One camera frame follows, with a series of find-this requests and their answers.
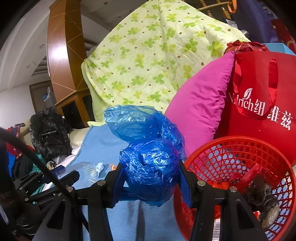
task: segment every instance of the pink pillow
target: pink pillow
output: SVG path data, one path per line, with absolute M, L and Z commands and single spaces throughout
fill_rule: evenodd
M 224 109 L 233 65 L 234 52 L 209 63 L 185 82 L 165 112 L 184 136 L 187 157 L 213 139 Z

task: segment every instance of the clover patterned fabric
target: clover patterned fabric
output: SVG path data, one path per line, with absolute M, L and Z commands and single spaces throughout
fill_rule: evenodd
M 103 124 L 103 111 L 118 104 L 154 106 L 164 113 L 185 81 L 237 39 L 249 41 L 181 0 L 148 1 L 81 66 L 96 121 Z

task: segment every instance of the barcode label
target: barcode label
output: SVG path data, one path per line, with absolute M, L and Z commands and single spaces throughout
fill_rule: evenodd
M 212 241 L 219 241 L 219 238 L 220 238 L 220 221 L 221 221 L 220 218 L 215 219 Z

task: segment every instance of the red basket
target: red basket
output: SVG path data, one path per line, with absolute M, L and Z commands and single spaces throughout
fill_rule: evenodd
M 269 240 L 278 241 L 295 212 L 294 172 L 279 150 L 251 137 L 222 137 L 198 148 L 184 165 L 199 180 L 218 184 L 229 182 L 229 185 L 235 186 L 256 163 L 261 166 L 260 175 L 274 187 L 273 194 L 279 200 L 279 218 L 265 232 Z M 184 238 L 189 240 L 194 211 L 183 202 L 179 187 L 174 193 L 174 210 L 179 229 Z

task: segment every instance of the black puffer jacket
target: black puffer jacket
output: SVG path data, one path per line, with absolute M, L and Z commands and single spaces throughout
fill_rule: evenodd
M 46 161 L 57 156 L 71 155 L 68 137 L 70 128 L 64 118 L 56 113 L 56 108 L 42 110 L 30 118 L 31 141 L 37 153 Z

